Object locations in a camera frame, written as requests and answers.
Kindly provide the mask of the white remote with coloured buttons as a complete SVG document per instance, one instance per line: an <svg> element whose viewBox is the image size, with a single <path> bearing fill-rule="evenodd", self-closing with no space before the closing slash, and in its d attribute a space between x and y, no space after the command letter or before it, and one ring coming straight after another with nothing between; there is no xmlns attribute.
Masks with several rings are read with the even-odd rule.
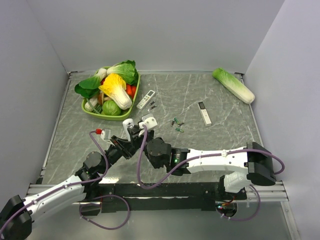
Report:
<svg viewBox="0 0 320 240"><path fill-rule="evenodd" d="M135 125L134 120L132 118L127 118L122 122L124 132L126 134L127 140L130 142L131 137L128 129L132 129Z"/></svg>

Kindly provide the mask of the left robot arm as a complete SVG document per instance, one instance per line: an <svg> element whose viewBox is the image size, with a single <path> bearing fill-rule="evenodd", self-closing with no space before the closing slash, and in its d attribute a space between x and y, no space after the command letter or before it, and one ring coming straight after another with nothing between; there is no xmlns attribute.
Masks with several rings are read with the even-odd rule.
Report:
<svg viewBox="0 0 320 240"><path fill-rule="evenodd" d="M71 177L43 192L8 200L0 212L0 238L2 240L25 240L32 232L33 224L65 207L86 199L95 200L99 195L98 183L109 168L121 157L134 155L145 146L142 136L130 141L115 138L108 150L92 152L83 166Z"/></svg>

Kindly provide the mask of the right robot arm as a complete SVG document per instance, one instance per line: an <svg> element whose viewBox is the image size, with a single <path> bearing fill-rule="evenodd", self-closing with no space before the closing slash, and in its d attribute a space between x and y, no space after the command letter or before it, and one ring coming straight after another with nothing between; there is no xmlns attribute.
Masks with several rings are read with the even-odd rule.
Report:
<svg viewBox="0 0 320 240"><path fill-rule="evenodd" d="M140 154L146 154L155 169L166 168L167 174L157 183L145 185L138 172L137 180L145 190L159 186L170 175L182 176L206 171L228 171L220 179L218 193L223 199L230 199L249 185L273 186L276 173L273 167L275 156L256 142L245 147L229 150L196 150L174 148L160 137L148 139L150 133L146 123L139 125Z"/></svg>

